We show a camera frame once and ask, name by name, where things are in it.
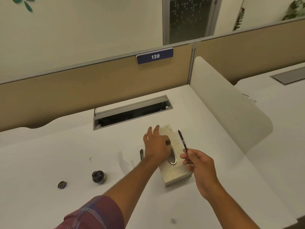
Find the hand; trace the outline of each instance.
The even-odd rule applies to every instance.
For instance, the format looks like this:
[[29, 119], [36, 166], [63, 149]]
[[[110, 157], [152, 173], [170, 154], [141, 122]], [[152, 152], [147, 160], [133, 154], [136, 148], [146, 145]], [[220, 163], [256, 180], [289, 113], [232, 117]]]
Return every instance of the hand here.
[[145, 158], [152, 158], [158, 166], [170, 156], [171, 151], [169, 137], [159, 135], [159, 128], [160, 126], [157, 125], [152, 132], [152, 127], [149, 127], [143, 137]]
[[194, 172], [200, 194], [208, 199], [211, 192], [222, 188], [216, 175], [214, 160], [196, 149], [188, 149], [188, 152], [184, 149], [183, 151], [184, 154], [180, 154], [180, 158], [185, 159], [182, 164], [189, 165], [188, 169]]

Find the beige partition panel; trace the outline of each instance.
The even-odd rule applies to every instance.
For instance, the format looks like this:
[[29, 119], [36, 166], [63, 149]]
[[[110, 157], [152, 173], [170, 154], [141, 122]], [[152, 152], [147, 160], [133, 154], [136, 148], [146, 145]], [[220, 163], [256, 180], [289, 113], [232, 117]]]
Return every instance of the beige partition panel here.
[[0, 85], [0, 131], [38, 127], [58, 117], [187, 84], [192, 44], [173, 57], [138, 65], [136, 57]]
[[201, 56], [231, 83], [305, 62], [305, 20], [196, 42]]

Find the shirt sleeve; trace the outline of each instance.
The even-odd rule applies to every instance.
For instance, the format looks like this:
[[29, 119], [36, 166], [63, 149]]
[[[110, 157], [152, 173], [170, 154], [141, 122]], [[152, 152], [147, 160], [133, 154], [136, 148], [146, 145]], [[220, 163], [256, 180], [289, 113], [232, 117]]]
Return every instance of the shirt sleeve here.
[[64, 217], [56, 229], [124, 229], [123, 214], [108, 196], [96, 196], [87, 204]]

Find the white desk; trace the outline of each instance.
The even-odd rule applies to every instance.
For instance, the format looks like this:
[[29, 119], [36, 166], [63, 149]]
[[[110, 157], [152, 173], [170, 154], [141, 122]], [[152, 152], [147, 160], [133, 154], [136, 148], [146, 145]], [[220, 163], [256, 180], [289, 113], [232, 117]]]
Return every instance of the white desk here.
[[[296, 223], [230, 136], [189, 85], [100, 108], [106, 110], [167, 95], [172, 110], [92, 130], [93, 110], [65, 116], [38, 129], [0, 133], [0, 227], [53, 228], [63, 217], [100, 195], [140, 161], [149, 126], [180, 129], [187, 145], [214, 158], [227, 191], [262, 229]], [[122, 153], [124, 165], [119, 165]], [[103, 170], [105, 184], [92, 181]], [[57, 184], [67, 181], [65, 189]], [[169, 188], [158, 170], [148, 182], [127, 228], [221, 228], [199, 194], [194, 177]]]
[[247, 157], [295, 218], [305, 215], [305, 80], [284, 86], [270, 76], [304, 66], [257, 75], [235, 85], [272, 120], [272, 134]]

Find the white wall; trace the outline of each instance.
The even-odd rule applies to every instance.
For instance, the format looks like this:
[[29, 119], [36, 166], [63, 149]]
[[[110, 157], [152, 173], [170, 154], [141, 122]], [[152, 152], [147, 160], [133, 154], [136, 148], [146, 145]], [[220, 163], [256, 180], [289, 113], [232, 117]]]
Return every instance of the white wall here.
[[222, 0], [216, 22], [214, 35], [233, 31], [243, 0]]
[[0, 83], [162, 46], [162, 0], [0, 0]]
[[244, 0], [245, 17], [238, 30], [281, 21], [294, 0]]

